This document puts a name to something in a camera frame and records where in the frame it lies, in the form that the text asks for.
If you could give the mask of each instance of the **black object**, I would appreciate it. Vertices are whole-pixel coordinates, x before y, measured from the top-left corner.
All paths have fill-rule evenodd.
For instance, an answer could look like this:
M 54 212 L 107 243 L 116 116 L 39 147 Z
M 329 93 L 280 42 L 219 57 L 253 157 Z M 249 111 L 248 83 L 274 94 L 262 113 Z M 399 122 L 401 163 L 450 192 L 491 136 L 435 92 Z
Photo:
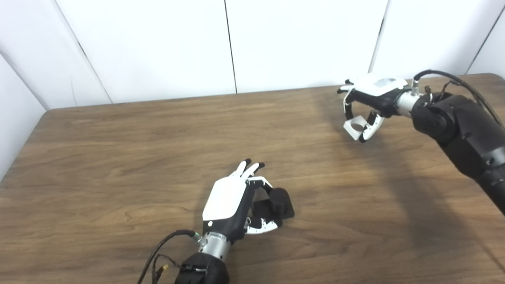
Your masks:
M 289 194 L 280 187 L 272 189 L 268 199 L 254 202 L 251 211 L 254 217 L 268 220 L 282 220 L 294 217 L 293 204 Z
M 370 106 L 380 112 L 380 115 L 385 118 L 390 118 L 393 115 L 400 115 L 395 107 L 396 99 L 409 88 L 404 87 L 402 89 L 396 88 L 385 94 L 374 97 L 367 93 L 360 92 L 356 89 L 349 91 L 349 95 L 345 101 L 345 118 L 347 120 L 352 119 L 354 114 L 352 113 L 351 103 L 356 101 L 367 106 Z
M 454 166 L 475 180 L 505 215 L 504 129 L 472 100 L 444 96 L 428 106 L 421 99 L 416 102 L 414 128 L 435 139 Z

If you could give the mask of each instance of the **cable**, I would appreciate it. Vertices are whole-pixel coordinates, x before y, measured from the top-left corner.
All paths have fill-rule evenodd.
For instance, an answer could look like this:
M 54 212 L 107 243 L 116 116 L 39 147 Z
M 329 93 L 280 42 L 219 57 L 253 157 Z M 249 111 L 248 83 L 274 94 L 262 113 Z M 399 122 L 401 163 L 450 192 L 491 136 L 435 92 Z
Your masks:
M 489 114 L 491 115 L 491 117 L 493 117 L 493 119 L 498 123 L 498 125 L 503 128 L 503 124 L 501 123 L 501 120 L 498 117 L 498 115 L 496 114 L 496 112 L 494 111 L 494 109 L 487 102 L 487 100 L 481 95 L 481 93 L 479 93 L 479 91 L 477 91 L 475 88 L 473 88 L 468 83 L 466 83 L 465 81 L 459 79 L 458 77 L 456 77 L 456 76 L 454 76 L 452 74 L 449 74 L 449 73 L 446 73 L 446 72 L 443 72 L 443 71 L 438 71 L 438 70 L 424 70 L 424 71 L 421 71 L 417 75 L 414 76 L 414 81 L 419 81 L 419 79 L 421 79 L 421 77 L 423 77 L 424 75 L 428 75 L 428 74 L 442 75 L 444 77 L 447 77 L 447 78 L 452 79 L 453 81 L 459 83 L 461 86 L 463 86 L 465 89 L 467 89 L 472 94 L 472 96 L 477 101 L 477 103 L 480 106 L 483 106 L 489 112 Z
M 151 271 L 151 279 L 152 279 L 152 283 L 153 284 L 158 284 L 158 280 L 161 277 L 161 273 L 163 273 L 163 271 L 165 271 L 165 269 L 168 268 L 168 264 L 166 264 L 165 265 L 166 267 L 163 266 L 158 271 L 156 271 L 156 262 L 158 261 L 158 258 L 160 258 L 160 257 L 163 257 L 163 258 L 166 258 L 166 259 L 170 260 L 170 262 L 172 262 L 172 264 L 175 267 L 181 268 L 181 265 L 179 263 L 177 263 L 177 261 L 175 261 L 171 257 L 169 257 L 168 255 L 157 254 L 156 257 L 153 260 L 153 269 Z
M 177 230 L 170 235 L 166 236 L 161 242 L 155 247 L 151 255 L 147 258 L 147 262 L 145 263 L 144 269 L 142 270 L 142 273 L 140 274 L 140 277 L 137 281 L 137 284 L 142 284 L 142 281 L 144 280 L 145 274 L 147 273 L 147 270 L 149 269 L 150 263 L 153 261 L 153 258 L 156 256 L 156 253 L 160 250 L 160 248 L 171 238 L 177 236 L 177 235 L 188 235 L 190 237 L 193 237 L 196 232 L 192 230 Z

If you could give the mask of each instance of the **black cylindrical object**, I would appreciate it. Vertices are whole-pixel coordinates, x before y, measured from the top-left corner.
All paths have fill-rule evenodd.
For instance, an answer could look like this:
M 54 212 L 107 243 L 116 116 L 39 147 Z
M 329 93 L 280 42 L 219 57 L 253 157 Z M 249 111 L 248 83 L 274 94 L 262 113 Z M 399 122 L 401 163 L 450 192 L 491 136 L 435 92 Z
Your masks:
M 289 195 L 283 188 L 274 188 L 270 192 L 270 212 L 275 215 L 284 215 L 288 210 Z

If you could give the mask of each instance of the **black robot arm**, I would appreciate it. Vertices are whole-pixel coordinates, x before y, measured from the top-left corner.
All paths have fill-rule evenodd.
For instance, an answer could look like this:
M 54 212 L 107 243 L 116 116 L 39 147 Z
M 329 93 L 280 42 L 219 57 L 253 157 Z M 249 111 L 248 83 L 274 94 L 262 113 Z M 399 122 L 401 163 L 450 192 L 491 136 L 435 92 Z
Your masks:
M 445 96 L 428 106 L 428 96 L 416 102 L 414 128 L 435 139 L 454 166 L 475 180 L 505 215 L 505 131 L 472 100 Z
M 426 94 L 420 94 L 419 79 L 426 74 L 450 78 L 449 83 L 465 87 L 476 102 L 445 92 L 449 83 L 442 92 L 432 93 L 426 87 Z M 411 86 L 403 81 L 405 85 L 398 87 L 399 80 L 389 78 L 392 82 L 390 87 L 378 85 L 377 82 L 383 82 L 385 78 L 371 74 L 364 78 L 354 80 L 358 82 L 356 85 L 339 90 L 348 92 L 344 99 L 346 114 L 350 103 L 356 101 L 375 108 L 374 112 L 385 118 L 391 115 L 412 118 L 414 128 L 433 138 L 455 167 L 475 180 L 505 215 L 505 130 L 492 107 L 477 90 L 451 74 L 436 70 L 417 74 Z M 378 92 L 376 86 L 386 91 Z M 349 115 L 346 118 L 347 124 L 355 119 Z M 364 129 L 370 127 L 373 125 L 365 125 Z

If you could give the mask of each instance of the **black fingertip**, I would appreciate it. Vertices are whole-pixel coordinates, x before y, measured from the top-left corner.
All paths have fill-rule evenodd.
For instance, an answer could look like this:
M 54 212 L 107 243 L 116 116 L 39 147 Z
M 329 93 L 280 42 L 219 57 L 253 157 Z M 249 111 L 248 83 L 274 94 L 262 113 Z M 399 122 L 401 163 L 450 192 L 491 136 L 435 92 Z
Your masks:
M 258 166 L 258 168 L 254 171 L 254 173 L 257 173 L 259 169 L 261 169 L 261 168 L 264 168 L 264 167 L 265 167 L 265 163 L 258 163 L 258 164 L 259 164 L 259 166 Z
M 274 219 L 274 223 L 277 225 L 277 227 L 282 226 L 282 220 L 281 219 Z

